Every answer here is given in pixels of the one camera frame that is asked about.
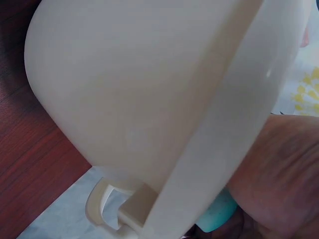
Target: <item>white marble surface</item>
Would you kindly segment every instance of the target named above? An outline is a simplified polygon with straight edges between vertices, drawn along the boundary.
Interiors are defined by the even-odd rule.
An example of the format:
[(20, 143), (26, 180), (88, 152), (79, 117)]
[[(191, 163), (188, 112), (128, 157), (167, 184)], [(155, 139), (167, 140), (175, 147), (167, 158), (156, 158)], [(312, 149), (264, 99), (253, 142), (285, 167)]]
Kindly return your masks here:
[[(301, 52), (307, 53), (307, 48), (310, 49), (316, 45), (315, 48), (319, 51), (319, 12), (315, 5), (309, 22), (309, 39), (310, 45), (304, 49), (301, 48)], [(289, 84), (290, 80), (287, 79), (283, 93), (274, 108), (275, 114), (279, 114), (280, 111), (285, 114), (295, 113)], [(101, 177), (97, 169), (90, 169), (47, 208), (18, 239), (107, 239), (108, 236), (103, 235), (88, 222), (84, 211), (89, 193)], [(104, 208), (105, 221), (113, 227), (117, 225), (117, 209), (125, 198), (124, 195), (114, 192)]]
[[(85, 217), (85, 203), (102, 174), (91, 168), (27, 227), (18, 239), (107, 239)], [(114, 191), (105, 205), (105, 221), (117, 226), (117, 209), (126, 196)]]

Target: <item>hand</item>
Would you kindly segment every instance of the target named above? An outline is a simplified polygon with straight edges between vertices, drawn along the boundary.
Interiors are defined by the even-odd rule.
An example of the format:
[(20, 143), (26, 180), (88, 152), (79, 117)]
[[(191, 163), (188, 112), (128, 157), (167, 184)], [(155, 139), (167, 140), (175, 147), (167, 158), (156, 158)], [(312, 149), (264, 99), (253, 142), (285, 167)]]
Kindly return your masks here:
[(318, 239), (319, 118), (271, 115), (227, 188), (240, 208), (196, 239)]

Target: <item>red wooden surface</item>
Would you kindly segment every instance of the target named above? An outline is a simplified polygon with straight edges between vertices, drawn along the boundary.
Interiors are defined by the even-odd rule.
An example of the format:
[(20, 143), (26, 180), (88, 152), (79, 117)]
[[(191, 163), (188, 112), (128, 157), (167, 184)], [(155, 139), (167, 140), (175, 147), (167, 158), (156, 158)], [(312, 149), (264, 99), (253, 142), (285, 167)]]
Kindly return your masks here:
[(16, 238), (90, 168), (27, 83), (24, 40), (39, 2), (0, 1), (0, 239)]

